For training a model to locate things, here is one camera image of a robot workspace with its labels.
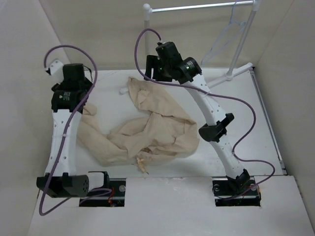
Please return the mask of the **beige trousers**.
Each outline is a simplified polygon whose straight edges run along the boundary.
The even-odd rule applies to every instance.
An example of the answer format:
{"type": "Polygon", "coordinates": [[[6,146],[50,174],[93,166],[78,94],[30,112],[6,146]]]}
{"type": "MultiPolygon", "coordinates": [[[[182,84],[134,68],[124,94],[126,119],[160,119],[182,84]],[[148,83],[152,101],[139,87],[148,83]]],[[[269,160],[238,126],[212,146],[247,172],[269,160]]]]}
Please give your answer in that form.
{"type": "Polygon", "coordinates": [[[130,77],[127,88],[134,106],[149,115],[129,119],[108,134],[99,128],[96,106],[84,106],[77,142],[100,165],[136,165],[144,173],[148,165],[184,158],[197,150],[197,123],[161,85],[130,77]]]}

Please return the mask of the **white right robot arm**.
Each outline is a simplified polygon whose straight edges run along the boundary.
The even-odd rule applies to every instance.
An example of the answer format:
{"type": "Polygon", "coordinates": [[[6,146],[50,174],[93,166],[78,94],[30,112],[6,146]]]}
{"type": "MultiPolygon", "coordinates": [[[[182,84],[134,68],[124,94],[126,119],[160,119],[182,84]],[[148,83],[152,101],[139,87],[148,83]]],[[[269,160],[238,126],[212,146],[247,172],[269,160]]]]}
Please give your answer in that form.
{"type": "Polygon", "coordinates": [[[200,137],[208,142],[219,156],[232,196],[241,194],[250,180],[248,171],[233,157],[232,147],[227,137],[227,126],[234,120],[232,113],[226,113],[218,102],[210,96],[210,89],[197,61],[188,57],[182,59],[173,42],[159,42],[157,55],[146,59],[147,78],[161,85],[185,88],[200,108],[206,123],[199,128],[200,137]]]}

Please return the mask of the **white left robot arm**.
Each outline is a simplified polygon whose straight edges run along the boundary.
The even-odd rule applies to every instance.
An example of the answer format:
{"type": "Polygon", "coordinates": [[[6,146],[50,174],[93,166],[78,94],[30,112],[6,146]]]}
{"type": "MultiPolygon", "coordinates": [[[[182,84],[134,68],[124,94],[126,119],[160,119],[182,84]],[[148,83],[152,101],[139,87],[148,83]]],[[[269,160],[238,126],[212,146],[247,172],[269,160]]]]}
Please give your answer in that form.
{"type": "Polygon", "coordinates": [[[92,191],[105,196],[110,192],[107,174],[79,175],[75,162],[77,131],[93,83],[81,63],[63,64],[56,59],[46,71],[57,81],[51,99],[53,136],[48,165],[36,186],[52,198],[83,198],[92,191]]]}

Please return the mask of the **aluminium table edge rail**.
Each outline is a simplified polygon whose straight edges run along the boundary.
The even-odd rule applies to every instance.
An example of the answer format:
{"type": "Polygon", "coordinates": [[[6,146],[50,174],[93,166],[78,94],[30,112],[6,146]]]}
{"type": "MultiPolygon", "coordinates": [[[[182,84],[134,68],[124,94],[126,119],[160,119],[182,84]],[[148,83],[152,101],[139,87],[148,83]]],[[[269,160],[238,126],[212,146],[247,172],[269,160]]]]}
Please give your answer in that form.
{"type": "Polygon", "coordinates": [[[282,158],[282,155],[281,155],[281,152],[280,152],[280,149],[279,149],[279,146],[278,146],[275,134],[274,134],[274,130],[272,128],[272,125],[271,125],[271,122],[270,122],[270,119],[269,119],[269,116],[268,116],[268,113],[267,113],[267,109],[266,109],[266,106],[265,106],[265,103],[264,103],[264,100],[263,100],[263,97],[262,97],[262,93],[260,91],[260,88],[259,88],[259,85],[258,85],[258,82],[257,82],[257,78],[256,78],[256,75],[255,75],[254,69],[255,69],[254,66],[250,69],[250,75],[251,75],[251,78],[252,78],[252,81],[253,81],[253,84],[254,84],[254,87],[255,87],[255,90],[256,90],[256,93],[257,93],[260,105],[261,105],[262,110],[263,110],[263,114],[264,114],[264,117],[265,117],[268,129],[269,129],[269,133],[270,133],[270,136],[271,136],[271,139],[272,139],[272,142],[273,142],[274,149],[276,150],[276,153],[277,153],[277,157],[278,157],[281,169],[282,169],[282,173],[283,173],[284,176],[287,176],[288,175],[287,174],[287,170],[286,170],[285,164],[283,162],[283,158],[282,158]]]}

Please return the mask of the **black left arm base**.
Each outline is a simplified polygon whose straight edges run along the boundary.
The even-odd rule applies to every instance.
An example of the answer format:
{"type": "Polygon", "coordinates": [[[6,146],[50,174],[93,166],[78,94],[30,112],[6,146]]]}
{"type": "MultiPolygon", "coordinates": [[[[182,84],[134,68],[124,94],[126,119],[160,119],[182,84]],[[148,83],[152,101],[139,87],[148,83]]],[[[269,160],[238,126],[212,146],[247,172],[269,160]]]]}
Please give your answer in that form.
{"type": "Polygon", "coordinates": [[[126,179],[111,178],[103,188],[93,189],[79,200],[79,207],[124,207],[126,194],[126,179]]]}

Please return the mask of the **white clothes rack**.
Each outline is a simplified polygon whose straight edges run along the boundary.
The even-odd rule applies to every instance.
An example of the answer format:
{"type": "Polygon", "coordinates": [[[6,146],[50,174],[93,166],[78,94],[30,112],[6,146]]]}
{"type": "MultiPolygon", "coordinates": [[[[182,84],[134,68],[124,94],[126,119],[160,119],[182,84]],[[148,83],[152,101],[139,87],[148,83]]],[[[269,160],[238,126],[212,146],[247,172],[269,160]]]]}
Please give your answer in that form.
{"type": "Polygon", "coordinates": [[[211,61],[214,57],[223,52],[237,37],[240,37],[240,41],[228,70],[222,76],[214,79],[212,85],[216,86],[225,81],[231,81],[235,76],[244,73],[252,67],[252,63],[247,63],[244,66],[236,67],[236,62],[243,49],[247,35],[250,31],[256,13],[259,10],[260,4],[261,2],[259,0],[236,0],[234,2],[157,9],[151,8],[149,4],[144,4],[143,10],[145,16],[145,25],[144,29],[141,31],[136,40],[134,48],[135,65],[139,65],[137,52],[140,39],[142,37],[146,38],[148,32],[153,32],[158,37],[156,47],[157,53],[156,55],[150,55],[149,53],[146,54],[146,71],[142,74],[144,79],[154,80],[157,83],[170,83],[173,80],[176,80],[182,84],[186,81],[192,81],[195,75],[202,74],[201,66],[211,61]],[[239,5],[250,5],[252,7],[248,19],[242,22],[235,20],[234,11],[232,10],[226,28],[217,37],[210,50],[202,58],[201,62],[197,62],[192,57],[188,57],[186,59],[182,58],[174,42],[164,42],[161,35],[156,30],[150,28],[150,15],[152,13],[228,6],[235,8],[239,5]]]}

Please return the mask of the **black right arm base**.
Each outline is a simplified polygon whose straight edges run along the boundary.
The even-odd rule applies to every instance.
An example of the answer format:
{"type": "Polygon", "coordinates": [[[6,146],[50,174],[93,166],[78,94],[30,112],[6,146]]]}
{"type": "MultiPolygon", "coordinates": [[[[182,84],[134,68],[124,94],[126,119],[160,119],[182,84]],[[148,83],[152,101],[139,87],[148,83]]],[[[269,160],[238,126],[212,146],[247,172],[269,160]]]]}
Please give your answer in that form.
{"type": "Polygon", "coordinates": [[[251,177],[246,185],[248,191],[241,190],[235,193],[228,184],[227,178],[214,178],[212,180],[212,192],[217,207],[259,207],[261,193],[258,186],[255,186],[255,178],[251,177]]]}

